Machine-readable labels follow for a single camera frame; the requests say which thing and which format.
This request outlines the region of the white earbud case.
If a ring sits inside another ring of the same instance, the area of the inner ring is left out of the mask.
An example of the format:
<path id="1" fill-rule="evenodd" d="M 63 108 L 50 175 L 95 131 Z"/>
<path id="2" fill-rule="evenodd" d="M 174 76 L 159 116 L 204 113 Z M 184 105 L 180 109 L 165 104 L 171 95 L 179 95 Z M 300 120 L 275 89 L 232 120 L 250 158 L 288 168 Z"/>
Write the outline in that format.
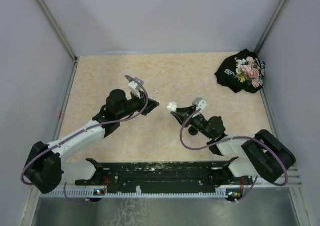
<path id="1" fill-rule="evenodd" d="M 174 101 L 171 101 L 168 103 L 167 105 L 167 110 L 170 111 L 170 112 L 176 112 L 177 111 L 177 107 L 178 107 L 178 104 Z"/>

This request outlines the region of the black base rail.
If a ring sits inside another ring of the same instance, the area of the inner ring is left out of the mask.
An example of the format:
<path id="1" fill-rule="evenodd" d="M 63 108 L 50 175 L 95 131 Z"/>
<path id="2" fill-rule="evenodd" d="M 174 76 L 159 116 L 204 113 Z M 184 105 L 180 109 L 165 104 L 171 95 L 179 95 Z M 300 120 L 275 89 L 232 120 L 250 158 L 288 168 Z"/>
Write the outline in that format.
<path id="1" fill-rule="evenodd" d="M 99 163 L 89 179 L 78 179 L 77 186 L 101 185 L 108 193 L 214 193 L 221 185 L 239 185 L 239 178 L 228 169 L 228 161 Z"/>

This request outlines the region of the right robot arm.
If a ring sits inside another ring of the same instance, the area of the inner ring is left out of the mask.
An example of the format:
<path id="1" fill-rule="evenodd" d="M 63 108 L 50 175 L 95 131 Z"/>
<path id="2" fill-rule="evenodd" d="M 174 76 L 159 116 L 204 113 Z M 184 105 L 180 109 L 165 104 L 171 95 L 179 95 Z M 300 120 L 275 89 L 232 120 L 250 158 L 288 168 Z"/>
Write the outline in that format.
<path id="1" fill-rule="evenodd" d="M 234 156 L 223 172 L 224 180 L 235 184 L 242 176 L 261 177 L 276 186 L 289 182 L 288 170 L 296 163 L 294 154 L 270 131 L 261 129 L 253 136 L 228 136 L 221 116 L 206 119 L 202 107 L 178 108 L 171 102 L 168 111 L 181 124 L 180 137 L 188 128 L 191 135 L 202 133 L 204 146 L 219 156 Z"/>

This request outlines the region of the black earbud case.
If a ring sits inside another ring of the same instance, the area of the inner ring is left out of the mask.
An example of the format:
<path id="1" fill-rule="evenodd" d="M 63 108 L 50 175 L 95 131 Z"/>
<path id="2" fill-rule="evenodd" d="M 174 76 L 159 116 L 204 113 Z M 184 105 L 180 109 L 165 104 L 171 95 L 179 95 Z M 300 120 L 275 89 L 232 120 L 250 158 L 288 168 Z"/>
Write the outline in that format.
<path id="1" fill-rule="evenodd" d="M 196 128 L 194 128 L 194 127 L 189 127 L 188 132 L 189 132 L 192 136 L 194 136 L 194 135 L 196 135 L 196 134 L 198 133 L 198 130 L 197 130 Z"/>

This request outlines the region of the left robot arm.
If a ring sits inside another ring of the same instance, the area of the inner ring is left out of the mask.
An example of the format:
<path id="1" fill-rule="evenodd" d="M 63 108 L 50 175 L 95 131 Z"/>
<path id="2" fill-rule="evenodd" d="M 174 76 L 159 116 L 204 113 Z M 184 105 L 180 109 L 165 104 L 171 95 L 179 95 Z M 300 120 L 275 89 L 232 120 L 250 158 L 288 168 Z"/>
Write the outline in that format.
<path id="1" fill-rule="evenodd" d="M 89 122 L 75 132 L 50 143 L 35 143 L 20 179 L 24 184 L 35 185 L 42 193 L 53 191 L 61 183 L 88 180 L 97 185 L 103 181 L 104 172 L 89 161 L 66 164 L 67 160 L 90 144 L 112 134 L 121 122 L 138 115 L 146 116 L 159 106 L 147 93 L 137 91 L 126 98 L 121 89 L 110 92 L 105 105 Z"/>

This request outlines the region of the aluminium frame post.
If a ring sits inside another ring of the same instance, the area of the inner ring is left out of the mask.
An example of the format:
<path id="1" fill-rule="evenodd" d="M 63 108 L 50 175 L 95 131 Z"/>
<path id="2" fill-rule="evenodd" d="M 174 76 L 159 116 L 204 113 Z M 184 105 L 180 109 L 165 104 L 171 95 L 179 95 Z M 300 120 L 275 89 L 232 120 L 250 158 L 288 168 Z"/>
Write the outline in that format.
<path id="1" fill-rule="evenodd" d="M 278 18 L 280 17 L 280 14 L 282 13 L 282 11 L 284 10 L 285 6 L 287 5 L 287 3 L 290 0 L 280 0 L 279 4 L 277 5 L 274 13 L 272 14 L 257 46 L 254 49 L 255 54 L 259 54 L 259 52 L 261 51 L 265 41 L 267 40 L 269 34 L 271 33 L 272 29 L 274 28 Z"/>
<path id="2" fill-rule="evenodd" d="M 75 54 L 73 47 L 71 46 L 69 40 L 67 39 L 66 35 L 64 34 L 62 28 L 58 24 L 56 18 L 52 14 L 51 10 L 49 9 L 47 3 L 45 0 L 35 0 L 37 5 L 40 7 L 42 13 L 44 14 L 46 20 L 48 21 L 51 29 L 55 33 L 56 37 L 58 38 L 59 42 L 63 46 L 63 48 L 66 50 L 68 55 L 71 57 L 73 62 L 76 62 L 78 57 Z"/>

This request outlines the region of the aluminium frame post right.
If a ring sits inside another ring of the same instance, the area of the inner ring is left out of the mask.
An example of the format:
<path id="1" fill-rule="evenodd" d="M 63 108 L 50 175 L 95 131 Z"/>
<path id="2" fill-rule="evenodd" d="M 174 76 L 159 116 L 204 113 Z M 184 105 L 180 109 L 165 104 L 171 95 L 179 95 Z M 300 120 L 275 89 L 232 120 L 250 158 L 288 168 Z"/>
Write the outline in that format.
<path id="1" fill-rule="evenodd" d="M 272 29 L 274 28 L 278 18 L 280 17 L 280 14 L 282 13 L 282 11 L 284 10 L 285 6 L 287 5 L 287 3 L 290 0 L 280 0 L 279 4 L 277 5 L 274 13 L 272 14 L 257 46 L 254 49 L 255 54 L 259 54 L 259 52 L 261 51 L 265 41 L 267 40 L 269 34 L 271 33 Z"/>

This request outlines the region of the aluminium frame post left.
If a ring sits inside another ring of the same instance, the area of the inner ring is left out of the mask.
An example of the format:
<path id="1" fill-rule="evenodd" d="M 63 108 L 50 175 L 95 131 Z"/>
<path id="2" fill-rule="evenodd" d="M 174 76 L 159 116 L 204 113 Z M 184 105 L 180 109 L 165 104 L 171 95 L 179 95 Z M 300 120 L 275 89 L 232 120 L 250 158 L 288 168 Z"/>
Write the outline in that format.
<path id="1" fill-rule="evenodd" d="M 64 34 L 62 28 L 58 24 L 56 18 L 52 14 L 51 10 L 49 9 L 47 3 L 45 0 L 35 0 L 37 5 L 40 7 L 42 13 L 44 14 L 46 20 L 48 21 L 51 29 L 55 33 L 56 37 L 58 38 L 59 42 L 63 46 L 63 48 L 66 50 L 68 55 L 71 57 L 73 62 L 76 62 L 78 57 L 75 54 L 73 47 L 71 46 L 69 40 L 67 39 L 66 35 Z"/>

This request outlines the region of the black floral cloth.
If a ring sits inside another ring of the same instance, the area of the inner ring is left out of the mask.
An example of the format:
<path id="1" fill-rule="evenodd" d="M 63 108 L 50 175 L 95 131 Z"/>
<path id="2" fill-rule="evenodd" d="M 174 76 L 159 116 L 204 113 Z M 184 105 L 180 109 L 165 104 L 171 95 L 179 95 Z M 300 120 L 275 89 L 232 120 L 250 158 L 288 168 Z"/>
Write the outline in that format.
<path id="1" fill-rule="evenodd" d="M 244 49 L 226 58 L 215 76 L 218 84 L 234 93 L 242 90 L 256 93 L 264 84 L 265 67 L 266 64 L 254 52 Z"/>

